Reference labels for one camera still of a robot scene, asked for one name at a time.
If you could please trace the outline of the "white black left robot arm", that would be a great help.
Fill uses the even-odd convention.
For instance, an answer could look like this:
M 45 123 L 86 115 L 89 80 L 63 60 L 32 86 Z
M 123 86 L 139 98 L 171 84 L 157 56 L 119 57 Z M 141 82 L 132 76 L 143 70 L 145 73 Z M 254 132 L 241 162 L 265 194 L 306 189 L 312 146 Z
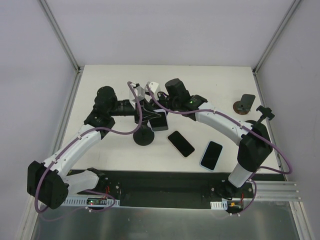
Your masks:
M 148 126 L 150 120 L 159 119 L 160 113 L 146 101 L 146 95 L 157 96 L 160 91 L 155 82 L 145 87 L 128 82 L 130 98 L 118 100 L 114 89 L 103 86 L 98 89 L 93 109 L 75 136 L 61 149 L 43 162 L 33 161 L 27 169 L 27 193 L 34 197 L 37 213 L 48 208 L 57 209 L 68 195 L 90 190 L 106 195 L 106 176 L 95 168 L 69 176 L 76 162 L 108 133 L 133 136 L 134 142 L 145 146 L 154 139 Z

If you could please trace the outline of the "phone with lilac case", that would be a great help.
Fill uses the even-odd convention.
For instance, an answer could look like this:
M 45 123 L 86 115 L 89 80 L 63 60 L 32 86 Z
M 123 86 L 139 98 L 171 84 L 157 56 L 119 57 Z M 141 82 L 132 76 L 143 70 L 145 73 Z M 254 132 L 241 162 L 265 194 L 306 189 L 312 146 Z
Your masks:
M 167 131 L 169 129 L 167 112 L 164 109 L 156 109 L 154 112 L 157 116 L 149 120 L 151 130 L 153 132 Z

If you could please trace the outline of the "phone stand with wooden base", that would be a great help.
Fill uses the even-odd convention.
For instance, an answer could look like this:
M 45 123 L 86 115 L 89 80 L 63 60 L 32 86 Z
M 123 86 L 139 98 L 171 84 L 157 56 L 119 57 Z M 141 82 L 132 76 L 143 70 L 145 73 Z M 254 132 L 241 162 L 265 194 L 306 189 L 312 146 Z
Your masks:
M 252 105 L 256 99 L 253 94 L 243 94 L 239 101 L 233 104 L 233 110 L 239 115 L 247 115 L 252 108 Z

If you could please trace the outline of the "black clamp phone stand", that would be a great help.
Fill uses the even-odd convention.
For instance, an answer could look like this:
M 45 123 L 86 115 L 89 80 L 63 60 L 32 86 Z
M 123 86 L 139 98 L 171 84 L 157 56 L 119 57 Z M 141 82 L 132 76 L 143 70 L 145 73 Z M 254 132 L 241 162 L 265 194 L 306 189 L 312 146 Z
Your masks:
M 139 146 L 150 145 L 155 138 L 155 134 L 147 125 L 141 125 L 141 127 L 133 133 L 133 140 Z

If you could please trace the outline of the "phone with cream case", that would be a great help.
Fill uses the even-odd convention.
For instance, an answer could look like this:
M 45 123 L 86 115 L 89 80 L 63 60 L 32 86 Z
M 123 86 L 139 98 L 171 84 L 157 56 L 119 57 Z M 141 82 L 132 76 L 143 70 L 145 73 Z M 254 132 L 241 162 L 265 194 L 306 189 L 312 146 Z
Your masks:
M 172 132 L 167 139 L 184 158 L 187 158 L 195 151 L 195 148 L 177 130 Z

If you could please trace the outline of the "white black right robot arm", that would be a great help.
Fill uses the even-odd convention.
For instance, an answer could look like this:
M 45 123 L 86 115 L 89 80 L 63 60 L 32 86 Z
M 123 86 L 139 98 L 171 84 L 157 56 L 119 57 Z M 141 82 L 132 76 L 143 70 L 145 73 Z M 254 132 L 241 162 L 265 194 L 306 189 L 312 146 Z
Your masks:
M 158 88 L 155 82 L 148 82 L 145 86 L 146 94 L 158 108 L 207 125 L 235 143 L 238 147 L 237 164 L 223 187 L 230 197 L 241 194 L 245 182 L 258 171 L 274 149 L 268 130 L 262 123 L 265 116 L 251 122 L 233 119 L 216 109 L 206 98 L 190 95 L 178 78 L 166 83 L 168 93 L 162 94 Z

